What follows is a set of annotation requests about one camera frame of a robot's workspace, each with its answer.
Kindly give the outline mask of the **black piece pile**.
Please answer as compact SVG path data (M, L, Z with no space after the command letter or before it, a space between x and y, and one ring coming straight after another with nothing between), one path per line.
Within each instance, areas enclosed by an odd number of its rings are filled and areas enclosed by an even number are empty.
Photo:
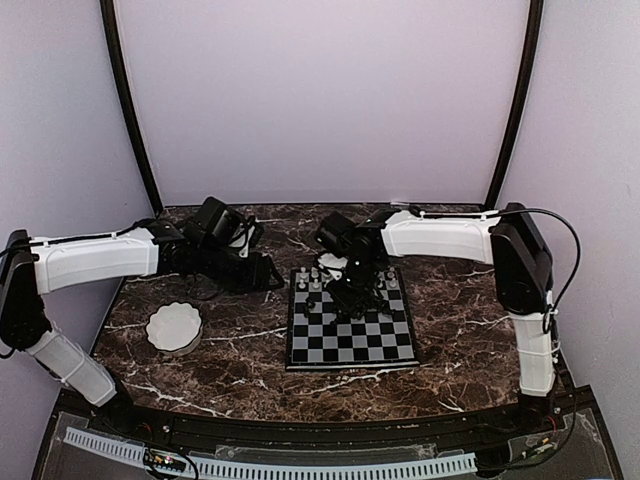
M315 314L331 314L331 324L346 324L364 319L367 315L393 315L389 302L378 293L330 292L329 300L316 301L313 294L305 299L302 313L306 318Z

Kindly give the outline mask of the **black white chessboard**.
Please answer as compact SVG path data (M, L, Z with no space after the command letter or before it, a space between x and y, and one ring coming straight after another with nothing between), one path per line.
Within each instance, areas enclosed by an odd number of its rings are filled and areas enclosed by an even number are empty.
M400 369L419 364L413 322L404 281L395 269L397 281L390 282L389 270L379 275L379 290L393 315L367 315L346 324L331 324L331 314L302 313L305 299L329 300L328 279L300 281L300 269L290 271L290 293L285 369L288 371L330 371L356 368Z

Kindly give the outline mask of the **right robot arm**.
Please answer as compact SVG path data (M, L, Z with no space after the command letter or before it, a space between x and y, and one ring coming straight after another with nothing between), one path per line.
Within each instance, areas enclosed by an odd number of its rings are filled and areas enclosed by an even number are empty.
M379 275L392 258L460 258L492 266L497 299L514 325L519 389L527 397L511 410L510 424L530 434L549 416L543 397L555 383L554 329L561 300L552 292L553 258L532 218L537 212L515 202L476 213L391 208L360 223L333 212L315 233L324 249L316 266L331 277L327 291L339 319L358 319L370 309L389 311Z

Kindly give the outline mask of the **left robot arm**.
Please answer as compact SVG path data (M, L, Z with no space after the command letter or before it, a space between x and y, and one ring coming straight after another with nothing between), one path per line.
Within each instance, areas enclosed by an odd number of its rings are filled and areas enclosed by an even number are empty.
M109 233L66 238L14 231L1 253L1 341L22 351L95 407L120 436L141 427L140 412L108 370L70 341L45 314L45 295L70 286L120 277L203 275L224 291L279 289L273 259L255 251L263 229L251 226L229 240L159 219Z

